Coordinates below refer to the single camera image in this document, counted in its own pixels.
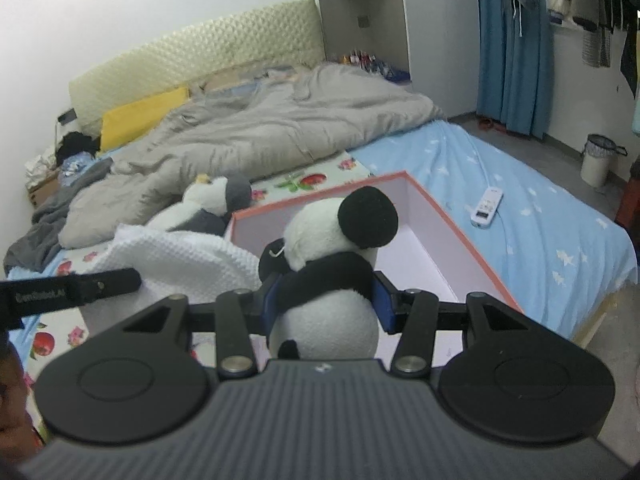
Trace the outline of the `person's left hand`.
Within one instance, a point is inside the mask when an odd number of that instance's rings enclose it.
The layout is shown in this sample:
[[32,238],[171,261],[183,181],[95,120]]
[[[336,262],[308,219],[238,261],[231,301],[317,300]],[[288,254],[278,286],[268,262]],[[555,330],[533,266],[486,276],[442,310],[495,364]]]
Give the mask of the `person's left hand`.
[[26,410],[28,390],[22,362],[10,342],[1,357],[1,385],[1,457],[18,463],[38,452],[39,439]]

